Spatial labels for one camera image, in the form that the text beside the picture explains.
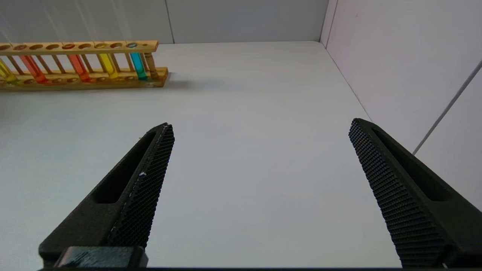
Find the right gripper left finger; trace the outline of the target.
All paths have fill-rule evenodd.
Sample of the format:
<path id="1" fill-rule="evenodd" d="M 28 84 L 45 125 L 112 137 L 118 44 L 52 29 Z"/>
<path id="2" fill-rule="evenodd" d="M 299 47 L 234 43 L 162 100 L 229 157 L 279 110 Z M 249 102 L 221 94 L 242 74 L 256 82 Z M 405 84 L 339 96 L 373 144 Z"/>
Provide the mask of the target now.
<path id="1" fill-rule="evenodd" d="M 68 247 L 146 248 L 174 143 L 172 125 L 150 129 L 41 242 L 43 264 Z"/>

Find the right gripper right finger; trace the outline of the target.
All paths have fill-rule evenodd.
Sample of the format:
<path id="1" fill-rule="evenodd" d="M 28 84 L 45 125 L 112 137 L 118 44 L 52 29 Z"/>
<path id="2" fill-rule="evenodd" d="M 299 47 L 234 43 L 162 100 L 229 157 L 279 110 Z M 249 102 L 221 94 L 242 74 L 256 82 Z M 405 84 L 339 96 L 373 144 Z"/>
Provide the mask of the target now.
<path id="1" fill-rule="evenodd" d="M 348 137 L 403 268 L 481 268 L 477 207 L 374 123 L 353 119 Z"/>

